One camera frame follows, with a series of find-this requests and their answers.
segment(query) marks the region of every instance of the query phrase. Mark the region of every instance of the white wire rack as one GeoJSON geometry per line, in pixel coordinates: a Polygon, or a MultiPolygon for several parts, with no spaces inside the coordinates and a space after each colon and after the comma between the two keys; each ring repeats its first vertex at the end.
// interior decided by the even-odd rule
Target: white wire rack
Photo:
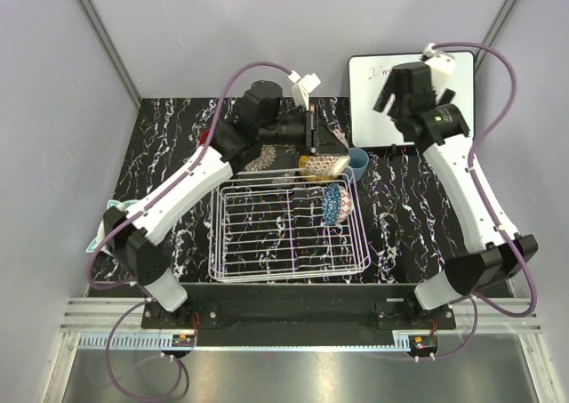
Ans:
{"type": "Polygon", "coordinates": [[[353,178],[308,181],[299,170],[246,172],[212,192],[210,276],[255,282],[347,276],[365,270],[370,254],[353,178]],[[322,196],[331,183],[348,190],[353,211],[328,226],[322,196]]]}

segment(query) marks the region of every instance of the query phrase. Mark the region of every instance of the cup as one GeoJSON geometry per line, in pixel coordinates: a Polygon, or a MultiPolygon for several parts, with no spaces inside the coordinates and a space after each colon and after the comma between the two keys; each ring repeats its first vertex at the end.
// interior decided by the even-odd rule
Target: cup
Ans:
{"type": "Polygon", "coordinates": [[[299,168],[308,181],[330,181],[347,166],[348,156],[301,156],[299,168]]]}
{"type": "Polygon", "coordinates": [[[351,174],[354,177],[354,181],[358,182],[364,176],[365,168],[370,162],[370,157],[361,148],[350,148],[348,149],[349,155],[349,167],[351,167],[351,174]]]}

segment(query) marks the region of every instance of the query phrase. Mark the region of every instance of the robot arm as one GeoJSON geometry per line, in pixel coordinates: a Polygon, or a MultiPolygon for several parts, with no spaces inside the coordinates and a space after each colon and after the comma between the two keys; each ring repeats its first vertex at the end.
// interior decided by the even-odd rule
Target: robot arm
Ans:
{"type": "Polygon", "coordinates": [[[230,120],[218,123],[210,147],[199,147],[180,170],[127,212],[110,207],[104,213],[107,235],[134,218],[110,239],[108,248],[166,310],[177,310],[188,295],[158,245],[198,200],[257,158],[262,144],[292,144],[307,155],[347,153],[326,127],[318,107],[309,105],[309,94],[320,83],[316,75],[292,79],[296,108],[279,116],[281,87],[269,81],[254,83],[236,101],[230,120]],[[203,158],[190,171],[203,149],[203,158]]]}
{"type": "Polygon", "coordinates": [[[412,314],[434,310],[484,286],[514,276],[519,265],[501,231],[515,242],[527,261],[537,252],[533,235],[519,235],[474,159],[477,178],[500,218],[499,230],[486,210],[467,162],[472,146],[469,128],[460,110],[451,103],[454,92],[444,90],[448,77],[454,72],[454,57],[435,52],[431,46],[425,49],[421,61],[397,65],[392,69],[373,107],[382,112],[393,100],[389,116],[405,140],[415,143],[443,183],[459,219],[468,251],[446,260],[441,272],[415,287],[413,300],[408,302],[412,314]]]}

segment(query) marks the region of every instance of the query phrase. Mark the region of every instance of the white cable clip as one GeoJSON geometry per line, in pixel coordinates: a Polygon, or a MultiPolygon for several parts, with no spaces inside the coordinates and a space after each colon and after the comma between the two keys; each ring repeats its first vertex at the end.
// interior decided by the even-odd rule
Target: white cable clip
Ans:
{"type": "Polygon", "coordinates": [[[310,94],[320,85],[320,78],[316,74],[301,77],[296,71],[291,72],[288,77],[294,83],[292,88],[294,104],[308,109],[310,94]]]}
{"type": "Polygon", "coordinates": [[[142,212],[142,216],[144,216],[145,214],[148,213],[148,209],[146,208],[146,205],[147,205],[147,204],[148,204],[148,203],[145,203],[145,204],[142,206],[142,208],[139,210],[139,212],[142,212]]]}
{"type": "Polygon", "coordinates": [[[474,163],[472,165],[472,167],[467,166],[466,171],[468,173],[472,173],[472,172],[479,172],[480,170],[480,164],[479,163],[474,163]]]}
{"type": "Polygon", "coordinates": [[[437,54],[437,51],[433,49],[434,46],[435,43],[427,44],[427,47],[423,49],[423,55],[427,58],[432,58],[433,56],[435,56],[437,54]]]}

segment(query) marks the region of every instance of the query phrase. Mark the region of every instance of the gray wall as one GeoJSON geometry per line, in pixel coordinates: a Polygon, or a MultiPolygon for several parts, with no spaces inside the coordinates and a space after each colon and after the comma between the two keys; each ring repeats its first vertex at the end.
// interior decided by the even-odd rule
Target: gray wall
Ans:
{"type": "MultiPolygon", "coordinates": [[[[235,69],[272,60],[348,94],[354,54],[481,40],[501,0],[93,0],[144,97],[215,96],[235,69]]],[[[250,72],[234,95],[277,71],[250,72]]]]}
{"type": "MultiPolygon", "coordinates": [[[[569,107],[566,54],[567,0],[521,0],[497,47],[517,70],[519,95],[504,124],[483,147],[481,163],[502,206],[540,251],[532,271],[539,288],[538,314],[559,379],[569,396],[569,107]]],[[[509,80],[496,60],[477,78],[477,120],[484,127],[503,105],[509,80]]],[[[525,293],[524,280],[518,286],[525,293]]]]}
{"type": "Polygon", "coordinates": [[[32,402],[136,111],[75,0],[0,16],[0,394],[32,402]]]}

